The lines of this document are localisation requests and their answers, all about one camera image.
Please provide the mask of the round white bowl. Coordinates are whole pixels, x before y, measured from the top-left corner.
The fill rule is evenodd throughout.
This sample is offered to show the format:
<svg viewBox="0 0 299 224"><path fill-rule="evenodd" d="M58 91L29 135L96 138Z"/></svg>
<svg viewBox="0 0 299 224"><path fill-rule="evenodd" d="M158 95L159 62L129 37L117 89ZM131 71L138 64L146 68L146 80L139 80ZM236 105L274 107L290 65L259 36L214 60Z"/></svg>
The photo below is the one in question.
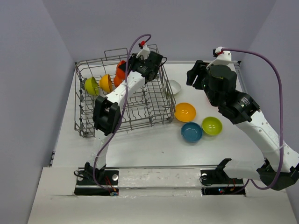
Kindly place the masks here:
<svg viewBox="0 0 299 224"><path fill-rule="evenodd" d="M123 82L123 79L119 78L118 76L114 77L114 86L117 88L121 83Z"/></svg>

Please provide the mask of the yellow bowl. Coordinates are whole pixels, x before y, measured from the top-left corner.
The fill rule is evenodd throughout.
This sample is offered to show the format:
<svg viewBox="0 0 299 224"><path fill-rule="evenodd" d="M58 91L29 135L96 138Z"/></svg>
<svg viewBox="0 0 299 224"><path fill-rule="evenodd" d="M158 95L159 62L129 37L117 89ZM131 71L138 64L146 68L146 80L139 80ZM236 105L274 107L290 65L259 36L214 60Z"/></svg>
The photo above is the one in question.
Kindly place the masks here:
<svg viewBox="0 0 299 224"><path fill-rule="evenodd" d="M107 93L113 90L112 80L109 74L105 74L99 81L100 88Z"/></svg>
<svg viewBox="0 0 299 224"><path fill-rule="evenodd" d="M189 103L179 103L175 106L174 116L181 122L191 122L196 117L196 109Z"/></svg>

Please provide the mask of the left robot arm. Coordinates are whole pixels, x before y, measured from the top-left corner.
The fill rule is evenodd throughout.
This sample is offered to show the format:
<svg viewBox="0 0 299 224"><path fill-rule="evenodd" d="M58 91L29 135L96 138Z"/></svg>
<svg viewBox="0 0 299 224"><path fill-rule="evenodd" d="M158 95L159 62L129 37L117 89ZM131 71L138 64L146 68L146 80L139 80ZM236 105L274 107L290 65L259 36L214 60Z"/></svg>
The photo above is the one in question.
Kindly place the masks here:
<svg viewBox="0 0 299 224"><path fill-rule="evenodd" d="M119 66L125 72L125 80L111 93L96 98L93 110L94 149L91 161L84 167L87 179L92 184L99 184L103 180L109 142L121 125L128 98L156 78L164 58L153 51L146 56L132 54Z"/></svg>

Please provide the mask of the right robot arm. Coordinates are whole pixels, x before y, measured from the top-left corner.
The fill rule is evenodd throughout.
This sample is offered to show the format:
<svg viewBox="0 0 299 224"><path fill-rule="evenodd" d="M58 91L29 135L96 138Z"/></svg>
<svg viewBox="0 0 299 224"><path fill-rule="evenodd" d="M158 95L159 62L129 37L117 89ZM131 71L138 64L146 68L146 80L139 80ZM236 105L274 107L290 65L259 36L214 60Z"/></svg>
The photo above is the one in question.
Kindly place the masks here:
<svg viewBox="0 0 299 224"><path fill-rule="evenodd" d="M249 94L236 89L236 81L236 72L226 64L209 65L197 60L187 72L186 84L203 90L210 104L242 130L263 155L257 161L225 158L202 177L203 184L224 184L245 178L261 181L276 191L294 185L299 180L299 154L280 140L257 102Z"/></svg>

